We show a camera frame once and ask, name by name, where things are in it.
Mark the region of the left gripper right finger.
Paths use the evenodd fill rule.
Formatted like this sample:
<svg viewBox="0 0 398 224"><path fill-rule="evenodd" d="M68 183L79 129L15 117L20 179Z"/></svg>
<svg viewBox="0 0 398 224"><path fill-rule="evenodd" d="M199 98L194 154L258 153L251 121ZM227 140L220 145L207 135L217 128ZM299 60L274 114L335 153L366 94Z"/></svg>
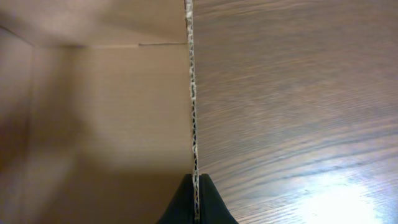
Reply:
<svg viewBox="0 0 398 224"><path fill-rule="evenodd" d="M238 224L208 174L199 179L200 224Z"/></svg>

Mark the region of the brown cardboard box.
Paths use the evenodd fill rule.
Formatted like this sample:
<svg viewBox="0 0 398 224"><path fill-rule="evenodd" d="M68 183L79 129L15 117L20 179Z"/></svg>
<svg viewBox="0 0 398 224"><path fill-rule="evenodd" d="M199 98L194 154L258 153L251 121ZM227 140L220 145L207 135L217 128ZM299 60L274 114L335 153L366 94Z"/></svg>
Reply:
<svg viewBox="0 0 398 224"><path fill-rule="evenodd" d="M155 223L193 168L190 1L1 0L1 222Z"/></svg>

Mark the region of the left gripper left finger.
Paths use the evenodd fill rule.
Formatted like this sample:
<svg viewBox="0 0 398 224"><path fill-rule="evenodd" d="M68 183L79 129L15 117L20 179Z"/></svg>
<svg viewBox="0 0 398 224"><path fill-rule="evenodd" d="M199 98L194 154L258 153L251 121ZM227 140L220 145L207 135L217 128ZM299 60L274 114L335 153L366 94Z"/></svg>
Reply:
<svg viewBox="0 0 398 224"><path fill-rule="evenodd" d="M157 224L194 224L193 199L192 175L187 174Z"/></svg>

